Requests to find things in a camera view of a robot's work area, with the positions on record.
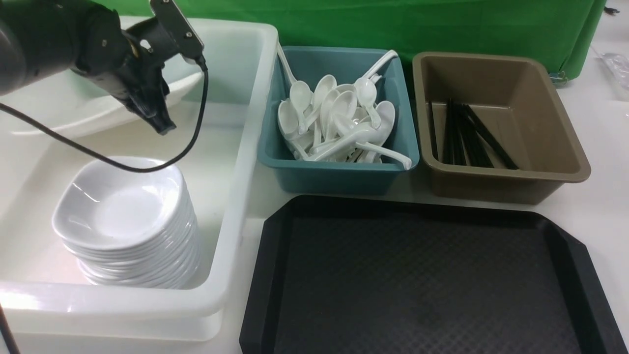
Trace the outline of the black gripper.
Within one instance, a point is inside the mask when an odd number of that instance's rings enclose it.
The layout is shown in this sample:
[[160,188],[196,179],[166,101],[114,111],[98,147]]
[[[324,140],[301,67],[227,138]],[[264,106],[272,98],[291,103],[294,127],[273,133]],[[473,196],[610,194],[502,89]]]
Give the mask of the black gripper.
[[176,129],[162,76],[163,64],[140,45],[144,34],[158,29],[157,18],[148,18],[127,30],[118,17],[98,17],[87,22],[74,73],[105,90],[136,114],[159,135]]

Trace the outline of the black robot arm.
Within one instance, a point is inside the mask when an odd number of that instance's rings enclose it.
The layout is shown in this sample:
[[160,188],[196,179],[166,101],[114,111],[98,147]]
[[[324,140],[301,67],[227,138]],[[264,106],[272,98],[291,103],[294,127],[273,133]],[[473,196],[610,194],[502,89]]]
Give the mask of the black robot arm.
[[162,75],[172,54],[140,44],[156,18],[124,29],[115,10],[91,0],[3,0],[0,15],[2,95],[72,70],[157,134],[175,129]]

